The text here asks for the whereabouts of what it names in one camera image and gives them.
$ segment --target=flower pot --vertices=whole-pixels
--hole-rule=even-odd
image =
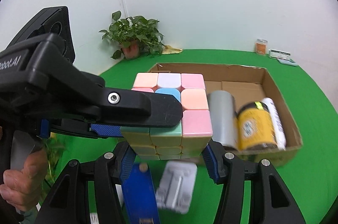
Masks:
[[[138,58],[140,56],[140,47],[137,40],[131,41],[131,45],[127,48],[121,47],[124,56],[128,60]]]

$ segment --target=yellow container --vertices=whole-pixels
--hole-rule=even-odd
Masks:
[[[268,107],[261,102],[246,104],[238,112],[240,150],[276,148],[277,143]]]

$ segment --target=human hand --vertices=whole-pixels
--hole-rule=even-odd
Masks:
[[[30,154],[21,171],[6,170],[0,194],[10,205],[21,211],[29,211],[37,205],[41,193],[41,183],[48,168],[47,154],[44,149]]]

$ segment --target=yellow-green sticker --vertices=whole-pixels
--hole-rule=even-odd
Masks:
[[[255,104],[258,110],[264,110],[261,102],[255,102]]]

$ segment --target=green tablecloth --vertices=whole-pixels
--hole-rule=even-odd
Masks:
[[[240,64],[267,68],[281,90],[302,134],[304,147],[296,157],[278,172],[297,201],[307,224],[317,224],[327,213],[338,194],[338,114],[317,84],[300,67],[281,65],[274,59],[251,52],[223,50],[185,50],[181,54],[147,56],[122,61],[102,74],[106,85],[131,88],[135,76],[155,63],[188,62],[210,64]],[[95,160],[112,151],[116,140],[92,140],[62,137],[67,144],[59,171],[73,158],[80,162]],[[149,163],[153,182],[158,187],[166,162]],[[186,215],[160,210],[162,224],[208,224],[219,203],[222,186],[214,185],[205,167],[198,167],[190,210]],[[95,210],[90,192],[91,210]],[[245,183],[242,223],[247,223],[250,203],[250,183]]]

